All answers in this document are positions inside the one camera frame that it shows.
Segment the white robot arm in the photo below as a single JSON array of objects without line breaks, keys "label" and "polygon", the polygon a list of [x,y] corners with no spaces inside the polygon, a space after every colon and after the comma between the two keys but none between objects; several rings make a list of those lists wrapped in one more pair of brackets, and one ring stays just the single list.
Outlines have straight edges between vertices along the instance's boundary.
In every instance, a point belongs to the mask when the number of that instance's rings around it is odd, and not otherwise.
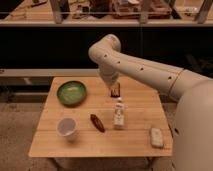
[{"label": "white robot arm", "polygon": [[172,171],[213,171],[213,78],[123,54],[113,34],[93,44],[88,54],[107,86],[122,73],[177,102]]}]

